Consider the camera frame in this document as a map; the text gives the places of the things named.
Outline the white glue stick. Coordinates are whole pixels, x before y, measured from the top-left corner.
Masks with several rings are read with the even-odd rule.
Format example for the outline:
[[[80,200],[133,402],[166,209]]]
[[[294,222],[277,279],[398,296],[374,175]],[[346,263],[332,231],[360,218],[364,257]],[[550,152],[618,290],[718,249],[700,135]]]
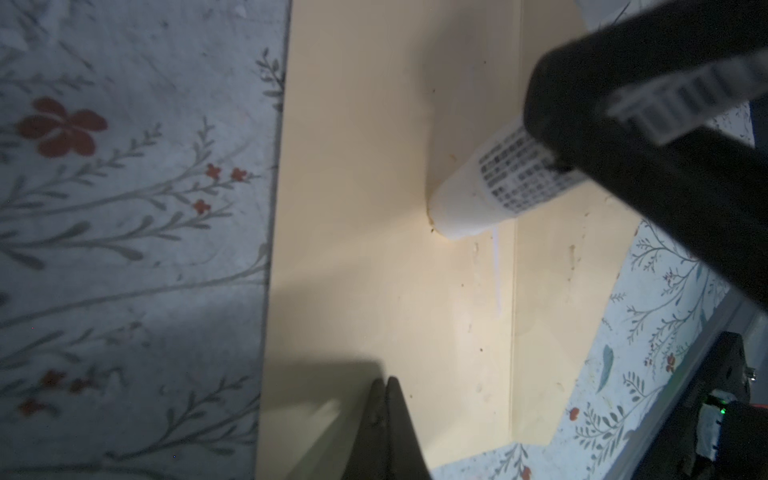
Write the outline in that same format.
[[[759,50],[618,89],[606,113],[665,145],[766,91],[767,52]],[[505,125],[434,191],[434,229],[451,240],[477,235],[585,182],[582,173],[556,172],[555,160],[520,119]]]

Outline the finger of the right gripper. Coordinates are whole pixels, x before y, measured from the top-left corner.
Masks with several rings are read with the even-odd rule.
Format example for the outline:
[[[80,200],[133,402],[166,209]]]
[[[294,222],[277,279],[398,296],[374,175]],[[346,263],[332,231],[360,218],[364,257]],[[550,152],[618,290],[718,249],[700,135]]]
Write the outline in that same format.
[[[767,157],[708,122],[767,91],[763,1],[666,1],[536,64],[527,131],[767,302]]]

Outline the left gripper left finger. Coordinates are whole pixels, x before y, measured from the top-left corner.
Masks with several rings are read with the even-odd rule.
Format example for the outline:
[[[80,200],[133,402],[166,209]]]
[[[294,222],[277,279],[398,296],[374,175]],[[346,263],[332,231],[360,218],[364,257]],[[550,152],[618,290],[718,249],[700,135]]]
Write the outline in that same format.
[[[384,480],[389,467],[389,410],[386,383],[372,383],[349,460],[344,480]]]

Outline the tan paper envelope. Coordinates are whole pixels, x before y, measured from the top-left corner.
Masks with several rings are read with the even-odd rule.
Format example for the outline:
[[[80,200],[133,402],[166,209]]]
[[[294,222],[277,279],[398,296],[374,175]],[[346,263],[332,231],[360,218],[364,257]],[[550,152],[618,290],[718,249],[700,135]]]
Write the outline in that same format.
[[[430,467],[550,443],[636,213],[585,182],[448,238],[428,196],[519,115],[574,1],[296,1],[259,479],[336,479],[395,376]]]

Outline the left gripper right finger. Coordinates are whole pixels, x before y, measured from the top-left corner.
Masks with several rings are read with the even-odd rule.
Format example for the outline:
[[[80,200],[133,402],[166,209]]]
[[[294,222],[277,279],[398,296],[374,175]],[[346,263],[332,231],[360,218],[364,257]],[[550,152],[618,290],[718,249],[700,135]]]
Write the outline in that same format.
[[[385,388],[387,413],[386,479],[431,480],[399,380],[392,376]]]

